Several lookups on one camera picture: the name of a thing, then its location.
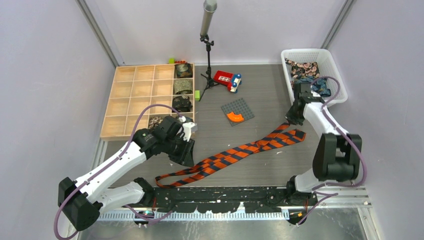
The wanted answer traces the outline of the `orange navy striped tie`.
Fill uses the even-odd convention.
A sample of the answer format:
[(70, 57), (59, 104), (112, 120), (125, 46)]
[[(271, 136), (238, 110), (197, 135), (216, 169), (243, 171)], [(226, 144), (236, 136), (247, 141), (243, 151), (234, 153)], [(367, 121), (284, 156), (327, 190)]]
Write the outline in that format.
[[(192, 167), (159, 175), (155, 178), (155, 183), (159, 188), (165, 189), (185, 186), (200, 181), (226, 167), (229, 167), (243, 160), (250, 155), (303, 142), (306, 138), (306, 133), (299, 129), (285, 131), (289, 126), (289, 123), (284, 122), (271, 133), (259, 140), (219, 152), (215, 155), (203, 159)], [(169, 184), (160, 183), (160, 180), (162, 179), (176, 176), (187, 177)]]

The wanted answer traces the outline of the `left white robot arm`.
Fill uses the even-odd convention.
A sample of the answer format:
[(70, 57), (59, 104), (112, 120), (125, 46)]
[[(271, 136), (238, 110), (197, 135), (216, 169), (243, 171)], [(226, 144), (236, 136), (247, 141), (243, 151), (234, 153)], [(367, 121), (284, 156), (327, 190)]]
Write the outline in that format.
[(121, 206), (138, 203), (148, 207), (154, 197), (151, 186), (144, 179), (117, 188), (111, 185), (129, 170), (162, 153), (174, 163), (192, 167), (195, 144), (192, 134), (197, 128), (196, 123), (184, 116), (166, 116), (153, 129), (136, 130), (129, 141), (100, 166), (75, 180), (66, 177), (59, 183), (61, 212), (77, 231), (83, 231), (101, 214)]

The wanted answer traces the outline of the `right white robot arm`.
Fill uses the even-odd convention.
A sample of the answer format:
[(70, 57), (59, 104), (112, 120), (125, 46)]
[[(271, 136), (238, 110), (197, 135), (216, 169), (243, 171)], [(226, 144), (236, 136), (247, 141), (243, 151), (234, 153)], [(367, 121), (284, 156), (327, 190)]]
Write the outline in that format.
[(294, 101), (286, 114), (291, 125), (307, 120), (319, 137), (312, 167), (287, 182), (285, 198), (299, 205), (306, 197), (323, 186), (339, 186), (358, 177), (362, 138), (341, 127), (330, 114), (322, 97), (314, 94), (310, 84), (294, 84)]

